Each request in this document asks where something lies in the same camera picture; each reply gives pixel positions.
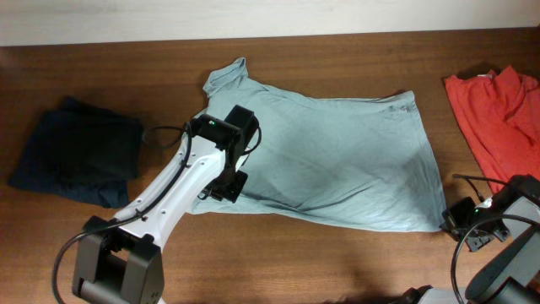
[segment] red fabric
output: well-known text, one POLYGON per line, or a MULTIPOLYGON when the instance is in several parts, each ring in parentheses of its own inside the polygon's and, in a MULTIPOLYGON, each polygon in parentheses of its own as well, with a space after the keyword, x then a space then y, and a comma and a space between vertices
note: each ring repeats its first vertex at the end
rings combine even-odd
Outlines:
MULTIPOLYGON (((446 80, 446 92, 483 174, 508 181, 513 175, 540 177, 540 88, 512 67, 500 75, 446 80)), ((491 183, 495 193, 502 186, 491 183)))

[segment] light blue cloth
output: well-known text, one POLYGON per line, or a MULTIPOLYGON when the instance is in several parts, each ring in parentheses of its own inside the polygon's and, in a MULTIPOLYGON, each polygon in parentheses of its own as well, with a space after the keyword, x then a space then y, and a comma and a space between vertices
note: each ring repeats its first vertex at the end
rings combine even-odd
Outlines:
MULTIPOLYGON (((255 112, 262 143, 241 168, 235 204, 192 213, 283 214, 370 231, 438 231, 439 169, 411 91, 383 99, 314 99, 249 79, 245 58, 210 74, 207 114, 255 112)), ((257 141, 257 134, 251 145, 257 141)))

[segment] folded dark clothing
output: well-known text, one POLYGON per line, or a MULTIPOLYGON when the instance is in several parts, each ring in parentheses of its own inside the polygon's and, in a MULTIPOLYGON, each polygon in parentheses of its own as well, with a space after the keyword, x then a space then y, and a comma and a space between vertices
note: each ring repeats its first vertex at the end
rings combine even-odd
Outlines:
POLYGON ((67 98, 41 118, 8 184, 120 208, 138 176, 142 132, 137 119, 67 98))

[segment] dark blue cloth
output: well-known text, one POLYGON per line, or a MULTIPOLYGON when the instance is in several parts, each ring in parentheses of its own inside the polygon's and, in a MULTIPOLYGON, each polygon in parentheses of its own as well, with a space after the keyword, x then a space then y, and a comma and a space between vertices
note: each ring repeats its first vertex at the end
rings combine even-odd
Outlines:
POLYGON ((142 132, 137 119, 67 98, 41 118, 8 185, 106 208, 126 206, 142 132))

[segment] robotic arm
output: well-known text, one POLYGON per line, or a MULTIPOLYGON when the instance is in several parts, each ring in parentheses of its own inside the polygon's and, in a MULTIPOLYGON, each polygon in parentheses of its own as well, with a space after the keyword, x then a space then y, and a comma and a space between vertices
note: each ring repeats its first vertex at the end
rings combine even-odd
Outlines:
POLYGON ((73 294, 99 304, 165 304, 161 253, 170 233, 200 193, 235 202, 247 179, 238 169, 256 148, 246 151, 256 130, 258 145, 258 120, 240 106, 224 121, 204 114, 189 122, 174 158, 138 198, 112 221, 94 216, 85 224, 92 231, 127 222, 79 242, 73 294), (113 254, 120 250, 130 252, 127 261, 113 254))

